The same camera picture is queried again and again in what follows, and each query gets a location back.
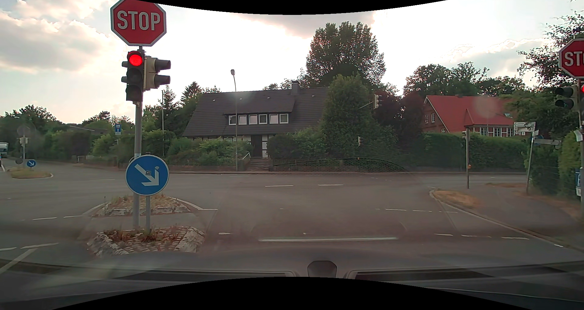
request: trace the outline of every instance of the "windshield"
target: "windshield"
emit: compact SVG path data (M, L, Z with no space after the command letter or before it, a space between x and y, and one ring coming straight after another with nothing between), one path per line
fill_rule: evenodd
M2 284L133 256L372 280L584 260L583 0L0 4Z

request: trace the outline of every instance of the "stop sign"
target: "stop sign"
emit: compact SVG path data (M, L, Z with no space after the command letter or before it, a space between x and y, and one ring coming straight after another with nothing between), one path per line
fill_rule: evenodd
M573 39L559 51L559 67L573 78L584 78L584 39Z
M130 46L152 46L166 34L166 11L160 5L120 0L110 9L112 31Z

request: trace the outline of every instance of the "white arrow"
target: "white arrow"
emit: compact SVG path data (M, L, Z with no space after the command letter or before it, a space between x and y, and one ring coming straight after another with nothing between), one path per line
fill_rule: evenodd
M158 171L154 170L154 177L149 176L148 174L146 174L146 170L144 170L142 168L142 166L136 164L134 166L136 168L136 170L140 171L140 173L142 173L146 178L148 178L150 180L150 182L143 182L142 184L145 186L158 186Z

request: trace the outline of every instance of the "truck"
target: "truck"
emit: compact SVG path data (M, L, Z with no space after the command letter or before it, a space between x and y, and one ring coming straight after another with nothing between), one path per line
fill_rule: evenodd
M8 157L8 142L0 142L0 158Z

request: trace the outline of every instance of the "chimney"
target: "chimney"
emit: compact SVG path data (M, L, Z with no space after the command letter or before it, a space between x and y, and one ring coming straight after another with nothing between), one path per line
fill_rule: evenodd
M298 81L292 81L292 92L290 94L292 96L297 96L300 93L300 83Z

